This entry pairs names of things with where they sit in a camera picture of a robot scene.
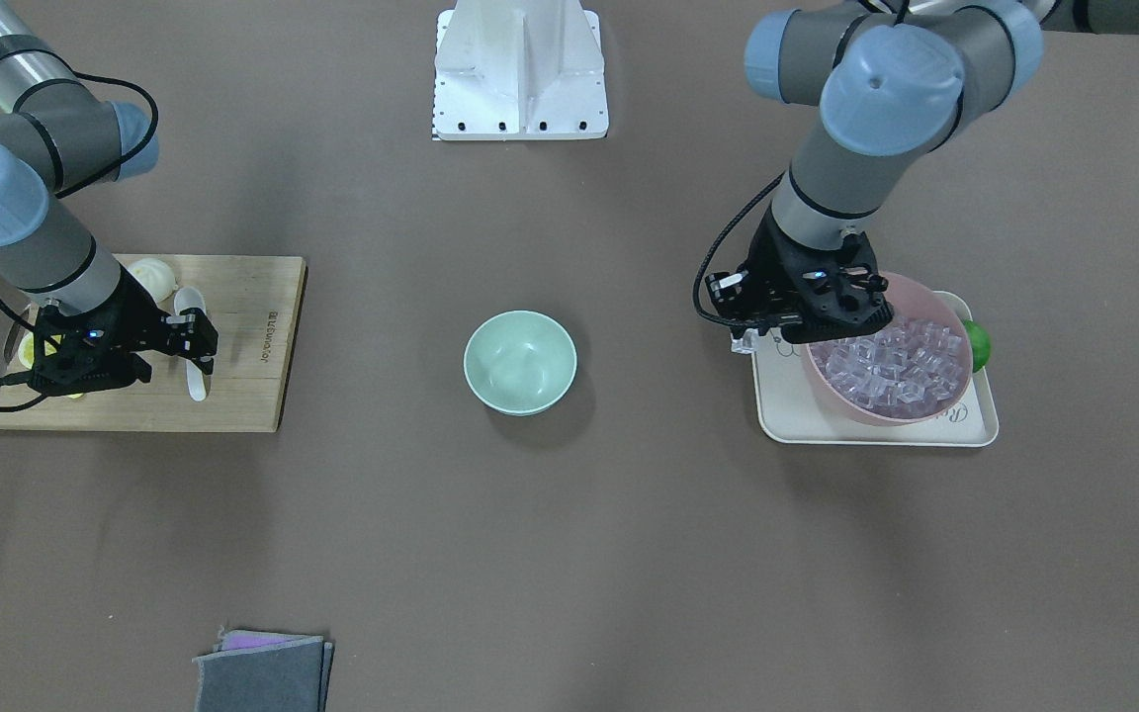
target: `white round object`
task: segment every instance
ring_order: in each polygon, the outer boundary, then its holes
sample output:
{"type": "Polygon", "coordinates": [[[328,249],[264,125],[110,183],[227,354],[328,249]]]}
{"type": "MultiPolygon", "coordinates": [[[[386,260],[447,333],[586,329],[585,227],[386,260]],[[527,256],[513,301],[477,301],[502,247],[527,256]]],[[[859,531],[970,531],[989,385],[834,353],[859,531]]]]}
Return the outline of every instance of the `white round object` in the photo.
{"type": "Polygon", "coordinates": [[[148,289],[154,302],[166,301],[178,288],[173,270],[167,263],[156,257],[144,257],[144,260],[131,263],[130,267],[126,267],[126,271],[130,271],[132,278],[139,280],[139,284],[148,289]]]}

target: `folded cloth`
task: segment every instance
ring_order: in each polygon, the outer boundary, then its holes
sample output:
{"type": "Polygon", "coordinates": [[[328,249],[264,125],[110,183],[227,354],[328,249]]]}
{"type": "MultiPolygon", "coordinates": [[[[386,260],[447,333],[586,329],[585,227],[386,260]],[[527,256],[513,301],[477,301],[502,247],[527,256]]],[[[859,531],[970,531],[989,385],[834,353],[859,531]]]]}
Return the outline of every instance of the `folded cloth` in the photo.
{"type": "Polygon", "coordinates": [[[321,636],[224,632],[199,666],[196,712],[322,712],[334,645],[321,636]]]}

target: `white plastic mount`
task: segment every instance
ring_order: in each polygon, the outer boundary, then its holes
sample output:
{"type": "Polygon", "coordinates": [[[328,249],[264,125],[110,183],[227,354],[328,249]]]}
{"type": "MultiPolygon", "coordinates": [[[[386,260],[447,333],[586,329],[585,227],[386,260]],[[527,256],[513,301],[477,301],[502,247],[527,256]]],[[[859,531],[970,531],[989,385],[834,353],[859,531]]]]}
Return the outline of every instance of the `white plastic mount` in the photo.
{"type": "Polygon", "coordinates": [[[433,137],[601,139],[600,18],[579,0],[460,0],[439,15],[433,137]]]}

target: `bowl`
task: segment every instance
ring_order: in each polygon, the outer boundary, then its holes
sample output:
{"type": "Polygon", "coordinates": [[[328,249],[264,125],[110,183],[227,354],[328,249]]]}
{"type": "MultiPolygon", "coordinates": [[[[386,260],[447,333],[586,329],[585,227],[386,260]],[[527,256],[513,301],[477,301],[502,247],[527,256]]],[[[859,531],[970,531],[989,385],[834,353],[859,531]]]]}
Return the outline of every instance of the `bowl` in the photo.
{"type": "Polygon", "coordinates": [[[953,395],[945,398],[943,401],[937,401],[936,409],[932,414],[918,416],[918,418],[891,418],[891,416],[874,414],[871,410],[861,409],[854,402],[846,401],[828,383],[826,374],[821,373],[819,366],[814,363],[810,344],[804,344],[803,346],[805,376],[811,383],[814,395],[817,395],[822,404],[826,404],[835,414],[846,416],[846,418],[855,420],[858,424],[906,425],[923,423],[923,420],[929,420],[935,416],[940,416],[943,411],[950,409],[950,407],[956,406],[957,402],[961,401],[964,392],[969,387],[969,378],[973,375],[973,351],[969,347],[969,337],[966,330],[964,330],[961,317],[958,317],[957,312],[952,311],[952,308],[943,303],[943,298],[934,294],[934,289],[912,279],[904,278],[902,275],[892,272],[882,272],[882,275],[890,280],[890,287],[886,288],[886,298],[895,310],[895,318],[891,320],[891,325],[898,325],[903,319],[926,319],[934,321],[936,325],[948,327],[952,329],[952,334],[959,334],[959,336],[964,337],[964,345],[957,352],[957,361],[962,366],[964,378],[958,384],[953,395]]]}
{"type": "Polygon", "coordinates": [[[570,391],[579,370],[573,338],[538,311],[486,319],[465,346],[465,379],[484,404],[506,416],[533,416],[570,391]]]}

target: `green lime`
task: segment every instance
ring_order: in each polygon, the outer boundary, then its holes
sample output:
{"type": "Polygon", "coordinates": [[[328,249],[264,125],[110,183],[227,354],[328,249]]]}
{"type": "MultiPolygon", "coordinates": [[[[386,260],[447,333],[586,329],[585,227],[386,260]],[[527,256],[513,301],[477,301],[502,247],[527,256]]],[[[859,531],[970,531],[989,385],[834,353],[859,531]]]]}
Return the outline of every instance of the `green lime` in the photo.
{"type": "Polygon", "coordinates": [[[986,366],[986,359],[991,359],[991,336],[986,329],[978,326],[977,321],[961,319],[961,325],[969,335],[969,349],[973,350],[973,370],[978,373],[986,366]]]}

